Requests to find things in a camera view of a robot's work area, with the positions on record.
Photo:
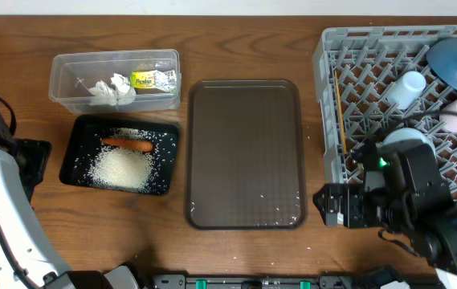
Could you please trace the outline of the wooden chopstick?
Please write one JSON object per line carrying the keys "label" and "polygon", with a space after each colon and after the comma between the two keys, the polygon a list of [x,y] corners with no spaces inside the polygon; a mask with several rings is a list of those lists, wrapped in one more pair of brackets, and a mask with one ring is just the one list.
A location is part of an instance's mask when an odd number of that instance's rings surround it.
{"label": "wooden chopstick", "polygon": [[345,138],[344,117],[343,117],[343,112],[342,112],[342,107],[341,107],[341,94],[340,94],[340,86],[339,86],[339,81],[338,81],[339,79],[338,79],[338,75],[337,75],[337,70],[334,70],[333,77],[334,77],[335,92],[336,92],[336,98],[337,98],[337,115],[338,115],[339,125],[340,125],[341,146],[342,146],[342,151],[343,151],[344,155],[346,155],[348,153],[348,150],[347,150],[346,138]]}

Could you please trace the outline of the light blue bowl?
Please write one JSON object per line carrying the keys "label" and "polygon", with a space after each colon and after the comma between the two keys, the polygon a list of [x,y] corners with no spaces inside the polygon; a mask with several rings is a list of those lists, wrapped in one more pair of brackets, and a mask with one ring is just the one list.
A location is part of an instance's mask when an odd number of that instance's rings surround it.
{"label": "light blue bowl", "polygon": [[431,147],[433,154],[436,154],[432,140],[415,128],[396,129],[386,136],[382,143],[384,145],[389,145],[404,140],[420,140],[422,143],[428,144]]}

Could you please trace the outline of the light blue cup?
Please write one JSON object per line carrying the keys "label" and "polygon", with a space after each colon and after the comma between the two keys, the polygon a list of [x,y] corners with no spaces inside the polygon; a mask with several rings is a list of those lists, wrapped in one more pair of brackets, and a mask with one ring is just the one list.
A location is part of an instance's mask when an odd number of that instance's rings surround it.
{"label": "light blue cup", "polygon": [[390,104],[396,104],[397,109],[407,109],[426,87],[424,75],[417,71],[404,73],[395,83],[386,97]]}

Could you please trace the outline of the yellow foil snack wrapper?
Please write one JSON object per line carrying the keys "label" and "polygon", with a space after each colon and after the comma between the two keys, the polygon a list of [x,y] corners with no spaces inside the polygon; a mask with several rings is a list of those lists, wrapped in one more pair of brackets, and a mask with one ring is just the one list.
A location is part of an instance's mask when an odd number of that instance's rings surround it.
{"label": "yellow foil snack wrapper", "polygon": [[173,92],[177,88],[177,75],[171,71],[133,71],[129,77],[130,84],[136,89],[157,89]]}

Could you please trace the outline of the orange carrot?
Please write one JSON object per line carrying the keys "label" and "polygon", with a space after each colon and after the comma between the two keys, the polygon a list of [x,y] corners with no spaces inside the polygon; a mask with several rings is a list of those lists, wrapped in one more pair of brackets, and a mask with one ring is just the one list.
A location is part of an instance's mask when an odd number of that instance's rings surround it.
{"label": "orange carrot", "polygon": [[104,138],[102,142],[106,145],[116,146],[123,149],[135,150],[143,153],[149,153],[153,150],[153,144],[147,140]]}

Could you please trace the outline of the pile of white rice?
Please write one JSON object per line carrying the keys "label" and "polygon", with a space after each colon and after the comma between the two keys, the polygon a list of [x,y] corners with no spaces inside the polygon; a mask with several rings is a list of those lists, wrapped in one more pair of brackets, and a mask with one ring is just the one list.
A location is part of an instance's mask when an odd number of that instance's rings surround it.
{"label": "pile of white rice", "polygon": [[[104,138],[147,140],[153,150],[143,153],[104,144]],[[74,140],[77,151],[66,172],[69,185],[113,189],[130,193],[162,195],[169,191],[177,155],[178,135],[138,128],[85,129]]]}

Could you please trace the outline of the white tissue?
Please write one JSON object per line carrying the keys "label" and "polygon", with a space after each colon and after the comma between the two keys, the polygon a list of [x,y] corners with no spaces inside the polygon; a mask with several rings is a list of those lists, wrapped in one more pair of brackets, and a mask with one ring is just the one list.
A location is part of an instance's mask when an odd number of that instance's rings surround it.
{"label": "white tissue", "polygon": [[111,85],[115,87],[118,105],[131,104],[135,100],[135,89],[131,86],[127,77],[114,73],[111,78]]}
{"label": "white tissue", "polygon": [[93,88],[89,88],[88,91],[92,94],[92,98],[90,100],[91,106],[115,106],[117,104],[116,92],[102,80],[97,82]]}

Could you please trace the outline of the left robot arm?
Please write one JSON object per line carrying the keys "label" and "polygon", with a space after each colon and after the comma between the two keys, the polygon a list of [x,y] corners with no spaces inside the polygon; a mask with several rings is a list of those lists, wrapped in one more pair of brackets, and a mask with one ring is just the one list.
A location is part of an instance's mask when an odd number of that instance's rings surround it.
{"label": "left robot arm", "polygon": [[14,117],[6,122],[0,113],[0,288],[140,287],[128,265],[105,274],[74,271],[55,250],[31,206],[51,144],[16,139],[16,128]]}

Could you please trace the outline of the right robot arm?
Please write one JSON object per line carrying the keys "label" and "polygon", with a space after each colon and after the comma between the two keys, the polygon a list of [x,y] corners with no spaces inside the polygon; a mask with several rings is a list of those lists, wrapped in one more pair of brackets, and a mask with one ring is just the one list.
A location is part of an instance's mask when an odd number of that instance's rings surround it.
{"label": "right robot arm", "polygon": [[420,140],[368,143],[352,158],[363,168],[361,184],[327,183],[312,197],[324,224],[402,234],[410,242],[397,246],[457,288],[457,201],[431,147]]}

